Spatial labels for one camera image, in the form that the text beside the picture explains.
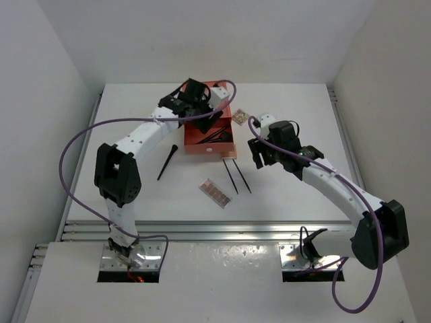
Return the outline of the orange drawer organizer box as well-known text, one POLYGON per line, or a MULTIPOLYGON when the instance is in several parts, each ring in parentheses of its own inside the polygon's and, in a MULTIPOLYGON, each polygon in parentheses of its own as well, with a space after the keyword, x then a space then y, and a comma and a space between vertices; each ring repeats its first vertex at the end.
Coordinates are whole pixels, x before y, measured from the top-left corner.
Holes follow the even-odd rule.
POLYGON ((211 116, 184 123, 183 145, 189 155, 235 152, 232 113, 228 101, 231 94, 225 81, 200 82, 188 79, 178 96, 192 98, 192 115, 212 113, 211 116))

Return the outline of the orange drawer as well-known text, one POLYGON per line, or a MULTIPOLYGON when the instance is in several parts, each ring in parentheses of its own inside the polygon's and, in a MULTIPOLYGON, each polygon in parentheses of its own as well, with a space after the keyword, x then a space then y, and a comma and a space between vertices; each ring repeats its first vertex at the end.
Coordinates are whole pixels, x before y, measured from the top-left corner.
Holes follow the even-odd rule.
POLYGON ((220 154, 226 158, 236 157, 232 119, 219 119, 206 133, 188 122, 185 125, 183 145, 185 153, 189 155, 220 154))

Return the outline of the black round blush brush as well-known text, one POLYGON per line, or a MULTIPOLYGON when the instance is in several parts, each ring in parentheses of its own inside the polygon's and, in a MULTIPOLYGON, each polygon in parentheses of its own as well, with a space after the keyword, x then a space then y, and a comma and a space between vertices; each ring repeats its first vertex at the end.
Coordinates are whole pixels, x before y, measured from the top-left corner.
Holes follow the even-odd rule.
POLYGON ((166 161, 164 162, 164 165, 162 166, 162 169, 160 170, 160 173, 158 174, 157 181, 159 181, 165 172, 170 160, 172 159, 172 156, 178 151, 178 146, 173 145, 171 147, 170 153, 168 154, 168 157, 166 158, 166 161))

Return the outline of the long clear eyeshadow palette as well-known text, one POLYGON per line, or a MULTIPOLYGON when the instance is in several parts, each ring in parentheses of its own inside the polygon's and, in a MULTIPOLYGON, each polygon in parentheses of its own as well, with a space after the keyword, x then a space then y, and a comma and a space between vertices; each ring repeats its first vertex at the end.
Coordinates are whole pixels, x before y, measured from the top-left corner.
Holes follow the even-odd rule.
POLYGON ((228 204, 232 202, 232 199, 210 179, 204 180, 200 185, 199 189, 208 196, 213 202, 219 207, 225 209, 228 204))

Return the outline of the black fan brush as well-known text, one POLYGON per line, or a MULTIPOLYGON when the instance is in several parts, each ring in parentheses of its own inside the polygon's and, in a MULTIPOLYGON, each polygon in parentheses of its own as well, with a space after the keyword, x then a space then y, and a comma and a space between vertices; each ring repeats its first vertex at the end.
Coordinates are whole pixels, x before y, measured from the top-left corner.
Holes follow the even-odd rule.
POLYGON ((216 140, 207 142, 207 143, 228 143, 231 142, 233 136, 229 132, 222 133, 216 140))

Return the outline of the small square copper palette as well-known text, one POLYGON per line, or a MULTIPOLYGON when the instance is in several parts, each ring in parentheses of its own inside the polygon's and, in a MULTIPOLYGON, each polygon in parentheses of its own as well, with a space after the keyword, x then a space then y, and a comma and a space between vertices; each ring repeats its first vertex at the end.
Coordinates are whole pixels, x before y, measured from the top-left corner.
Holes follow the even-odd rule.
POLYGON ((225 151, 220 154, 222 159, 237 159, 236 151, 225 151))

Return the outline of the black angled powder brush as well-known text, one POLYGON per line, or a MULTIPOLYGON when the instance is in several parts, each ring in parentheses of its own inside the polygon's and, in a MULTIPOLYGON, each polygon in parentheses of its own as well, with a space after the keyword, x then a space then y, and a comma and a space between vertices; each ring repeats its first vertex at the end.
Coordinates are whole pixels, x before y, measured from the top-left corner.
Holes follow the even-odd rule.
POLYGON ((214 133, 210 134, 209 136, 207 136, 206 138, 200 140, 198 142, 198 144, 207 143, 207 142, 216 140, 222 133, 225 133, 227 129, 228 129, 228 126, 224 126, 224 127, 220 128, 216 132, 214 132, 214 133))

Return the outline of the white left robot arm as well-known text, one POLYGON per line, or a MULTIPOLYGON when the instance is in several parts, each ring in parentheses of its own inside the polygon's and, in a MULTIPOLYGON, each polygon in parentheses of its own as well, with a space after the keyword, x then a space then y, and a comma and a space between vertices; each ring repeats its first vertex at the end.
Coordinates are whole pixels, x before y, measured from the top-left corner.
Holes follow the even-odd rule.
POLYGON ((108 245, 119 258, 131 263, 137 258, 138 237, 131 203, 141 190, 138 161, 190 117, 206 133, 223 114, 220 106, 229 92, 218 83, 208 86, 188 79, 164 96, 148 121, 113 145, 97 150, 94 184, 104 198, 110 220, 108 245))

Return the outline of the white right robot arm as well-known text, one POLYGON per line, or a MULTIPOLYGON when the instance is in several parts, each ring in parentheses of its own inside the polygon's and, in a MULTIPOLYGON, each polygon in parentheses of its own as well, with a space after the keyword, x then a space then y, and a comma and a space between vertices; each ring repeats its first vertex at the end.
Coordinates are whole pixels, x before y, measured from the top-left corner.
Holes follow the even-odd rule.
POLYGON ((301 144, 291 121, 263 114, 250 117, 248 125, 251 131, 260 131, 248 140, 257 168, 281 164, 331 201, 354 227, 347 231, 323 228, 305 237, 300 244, 305 259, 312 262, 334 254, 355 258, 374 270, 409 246, 401 203, 384 202, 341 175, 317 148, 301 144))

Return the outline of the small colourful palette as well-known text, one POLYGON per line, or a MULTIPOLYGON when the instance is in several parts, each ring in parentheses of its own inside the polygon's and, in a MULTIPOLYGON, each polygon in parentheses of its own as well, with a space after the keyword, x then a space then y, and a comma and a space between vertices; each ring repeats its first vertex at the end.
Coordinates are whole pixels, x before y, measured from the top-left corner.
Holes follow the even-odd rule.
POLYGON ((242 109, 236 110, 232 115, 232 120, 239 126, 242 126, 249 118, 250 115, 242 109))

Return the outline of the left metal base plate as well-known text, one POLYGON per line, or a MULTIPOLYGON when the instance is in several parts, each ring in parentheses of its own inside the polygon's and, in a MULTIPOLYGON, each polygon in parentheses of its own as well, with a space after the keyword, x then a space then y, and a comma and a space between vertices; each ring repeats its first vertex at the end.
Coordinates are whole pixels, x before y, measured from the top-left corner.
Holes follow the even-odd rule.
POLYGON ((163 244, 157 242, 140 242, 132 246, 131 253, 128 257, 122 256, 115 252, 105 243, 100 260, 101 271, 126 271, 130 266, 132 271, 157 271, 160 268, 163 244))

